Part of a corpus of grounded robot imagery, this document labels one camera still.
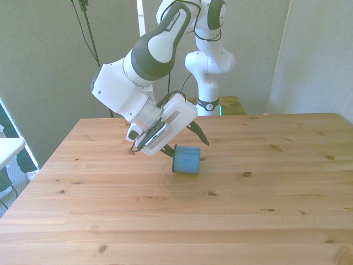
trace table surface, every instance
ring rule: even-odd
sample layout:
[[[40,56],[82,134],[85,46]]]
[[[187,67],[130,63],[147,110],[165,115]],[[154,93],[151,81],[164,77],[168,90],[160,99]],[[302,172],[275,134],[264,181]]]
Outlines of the table surface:
[[[200,173],[83,119],[0,219],[0,264],[352,264],[353,127],[336,114],[198,117]]]
[[[0,169],[6,166],[25,146],[20,138],[0,138]]]

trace cable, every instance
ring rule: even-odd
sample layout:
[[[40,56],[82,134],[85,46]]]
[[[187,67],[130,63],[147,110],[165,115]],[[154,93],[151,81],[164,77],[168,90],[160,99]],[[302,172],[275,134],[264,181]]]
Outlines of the cable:
[[[134,142],[134,143],[132,144],[132,146],[131,146],[131,152],[133,152],[133,153],[140,152],[141,149],[137,149],[137,150],[134,150],[134,149],[133,149],[133,147],[135,146],[135,143],[136,143],[136,142]]]
[[[81,28],[81,32],[82,32],[82,36],[83,36],[84,42],[86,43],[86,45],[87,45],[87,47],[88,47],[90,53],[92,54],[93,58],[95,59],[96,63],[98,64],[98,67],[100,67],[100,62],[99,62],[97,50],[96,50],[96,48],[95,48],[94,39],[93,39],[92,31],[91,31],[91,29],[90,29],[90,25],[89,25],[87,13],[86,13],[85,10],[82,10],[83,13],[84,13],[84,17],[85,17],[85,20],[86,20],[87,28],[88,28],[88,31],[89,31],[89,35],[90,35],[90,39],[91,39],[91,42],[92,42],[92,45],[93,45],[93,50],[94,50],[95,55],[93,54],[92,49],[90,48],[90,46],[88,45],[88,43],[87,43],[87,41],[86,41],[86,38],[85,38],[84,32],[83,32],[83,28],[82,28],[82,24],[81,24],[81,21],[80,21],[80,19],[79,19],[79,16],[78,16],[76,7],[75,7],[75,5],[74,5],[74,3],[73,3],[73,0],[71,0],[71,3],[72,3],[72,6],[73,6],[73,9],[75,10],[75,13],[76,13],[76,16],[77,16],[77,19],[78,19],[78,22],[79,22],[79,26],[80,26],[80,28]],[[111,117],[111,118],[114,118],[113,111],[112,111],[110,108],[108,108],[108,109],[109,109],[110,117]]]
[[[16,194],[16,198],[18,198],[18,193],[17,193],[17,190],[15,189],[15,187],[11,184],[11,187],[13,188],[13,190],[15,191],[15,194]]]
[[[81,32],[82,32],[82,36],[83,36],[84,42],[86,43],[86,45],[87,45],[87,47],[88,47],[90,53],[92,54],[93,58],[95,59],[95,61],[99,64],[99,61],[98,61],[97,58],[94,56],[93,51],[91,50],[91,48],[89,47],[89,45],[88,45],[88,43],[87,43],[87,41],[86,41],[86,38],[85,38],[85,36],[84,36],[83,29],[82,29],[82,24],[81,24],[81,21],[79,20],[79,16],[78,16],[76,7],[75,7],[75,5],[74,5],[74,3],[73,3],[73,0],[71,0],[71,3],[72,3],[72,5],[73,5],[73,9],[75,9],[75,13],[76,13],[76,16],[77,16],[77,19],[78,19],[78,22],[79,22],[79,26],[80,26],[80,28],[81,28]]]
[[[191,73],[191,74],[187,77],[187,79],[185,80],[185,82],[184,82],[184,84],[183,84],[183,86],[182,86],[182,88],[181,88],[180,92],[182,92],[182,91],[183,91],[184,86],[185,86],[185,84],[186,84],[187,80],[190,78],[190,76],[192,76],[192,73]]]
[[[189,2],[189,1],[185,1],[185,0],[175,0],[175,1],[173,1],[173,2],[172,2],[169,6],[167,6],[167,8],[163,11],[163,13],[162,13],[162,15],[161,15],[161,21],[162,21],[162,19],[163,19],[163,16],[164,16],[165,12],[166,12],[175,2],[193,4],[194,6],[197,6],[197,7],[198,7],[199,12],[198,12],[198,14],[197,14],[197,16],[196,16],[196,20],[195,20],[195,24],[194,24],[194,30],[193,30],[193,32],[195,33],[195,36],[196,36],[198,39],[200,39],[200,40],[206,40],[206,41],[219,41],[219,40],[222,38],[222,29],[220,29],[220,33],[219,33],[217,36],[215,36],[214,38],[212,38],[212,39],[205,39],[205,38],[199,36],[199,35],[196,33],[196,25],[197,25],[197,20],[199,19],[199,15],[200,15],[200,13],[201,13],[201,7],[200,7],[198,4],[195,4],[195,3],[193,3],[193,2]]]
[[[171,76],[171,74],[169,73],[169,75],[168,75],[168,94],[170,93],[170,76]]]
[[[9,208],[0,200],[0,203],[5,206],[5,208],[8,210]]]
[[[91,39],[91,41],[92,41],[92,46],[93,46],[93,51],[94,51],[94,54],[95,54],[95,58],[96,58],[96,60],[97,60],[98,67],[100,67],[100,62],[99,62],[97,50],[95,49],[95,44],[94,44],[94,40],[93,40],[92,31],[91,31],[91,29],[90,29],[90,25],[89,25],[89,21],[88,21],[88,17],[87,17],[87,12],[86,12],[86,11],[83,11],[83,14],[84,14],[84,17],[85,17],[85,19],[86,19],[87,28],[88,28],[88,32],[89,32],[90,39]]]

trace white wall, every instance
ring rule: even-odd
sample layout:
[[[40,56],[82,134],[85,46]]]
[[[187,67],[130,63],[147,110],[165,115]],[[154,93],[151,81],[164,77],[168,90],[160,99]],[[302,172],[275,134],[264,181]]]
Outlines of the white wall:
[[[292,0],[267,112],[353,123],[352,0]]]
[[[101,63],[124,57],[138,38],[136,1],[87,10]],[[0,97],[42,166],[80,118],[109,117],[90,92],[98,67],[67,0],[2,0],[0,25]]]
[[[237,96],[248,114],[263,113],[271,91],[290,0],[226,0],[228,14],[222,27],[224,46],[237,60],[234,71],[216,76],[221,96]],[[157,26],[156,12],[161,0],[143,0],[147,31]],[[172,90],[180,90],[190,74],[185,56],[198,50],[193,34],[184,36],[177,49],[172,71]],[[154,95],[167,93],[168,79],[157,81]],[[191,78],[184,88],[188,97],[197,97],[197,84]]]

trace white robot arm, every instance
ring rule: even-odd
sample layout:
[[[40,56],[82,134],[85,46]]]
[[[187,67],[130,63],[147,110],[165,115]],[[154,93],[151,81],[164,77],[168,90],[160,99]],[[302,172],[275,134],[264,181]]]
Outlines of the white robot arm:
[[[141,89],[171,72],[181,37],[187,28],[195,27],[196,22],[198,25],[202,21],[204,4],[201,2],[164,0],[157,13],[159,26],[141,36],[123,59],[102,65],[93,79],[93,95],[131,123],[127,140],[135,141],[136,151],[154,155],[161,150],[173,156],[168,142],[185,127],[208,144],[202,130],[193,121],[197,117],[197,109],[185,97],[180,93],[171,93],[157,103]],[[207,34],[213,34],[208,28],[204,30],[198,34],[207,38]]]

